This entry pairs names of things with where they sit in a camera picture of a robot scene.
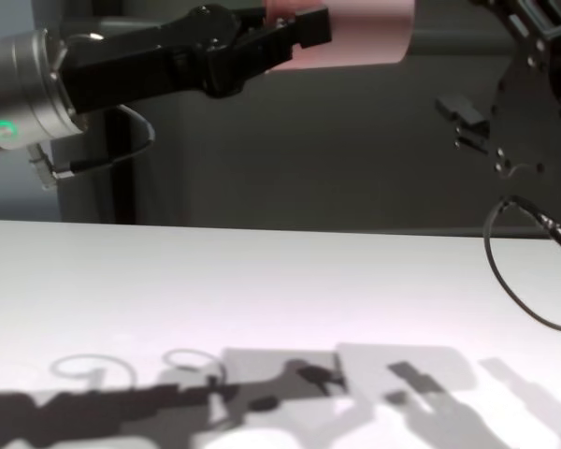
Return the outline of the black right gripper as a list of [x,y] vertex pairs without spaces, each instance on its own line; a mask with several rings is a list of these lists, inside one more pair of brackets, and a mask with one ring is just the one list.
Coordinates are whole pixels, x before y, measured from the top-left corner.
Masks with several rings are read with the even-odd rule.
[[489,121],[462,95],[436,99],[454,129],[454,147],[482,155],[494,150],[502,177],[528,170],[561,177],[561,8],[551,0],[470,0],[490,12],[517,40],[499,81]]

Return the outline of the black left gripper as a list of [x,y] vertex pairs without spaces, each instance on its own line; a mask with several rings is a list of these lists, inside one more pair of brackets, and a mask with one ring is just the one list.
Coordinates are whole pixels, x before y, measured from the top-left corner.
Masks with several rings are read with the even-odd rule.
[[60,70],[78,114],[185,90],[211,97],[294,59],[294,47],[332,41],[327,7],[266,22],[265,7],[196,7],[158,26],[71,45]]

